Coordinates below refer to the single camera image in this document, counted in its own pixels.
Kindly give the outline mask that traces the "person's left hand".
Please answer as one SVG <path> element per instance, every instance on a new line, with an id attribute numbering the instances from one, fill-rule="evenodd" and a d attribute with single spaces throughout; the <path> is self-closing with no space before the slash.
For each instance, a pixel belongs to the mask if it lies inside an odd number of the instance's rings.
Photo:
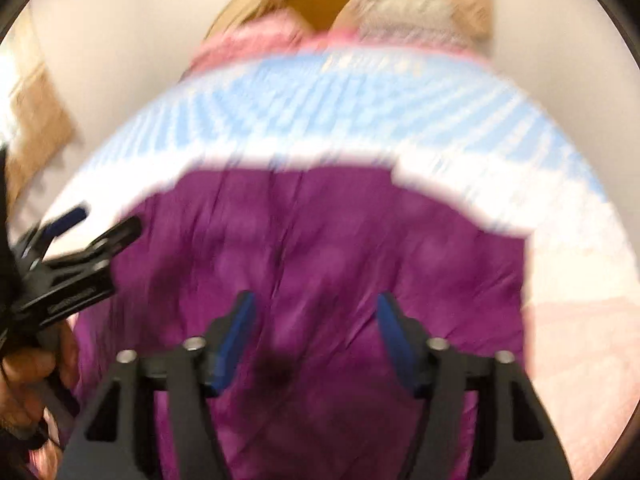
<path id="1" fill-rule="evenodd" d="M 58 352 L 23 348 L 1 361 L 1 425 L 9 430 L 32 430 L 42 419 L 44 405 L 35 385 L 55 370 L 66 388 L 78 382 L 77 339 L 66 321 L 58 324 Z"/>

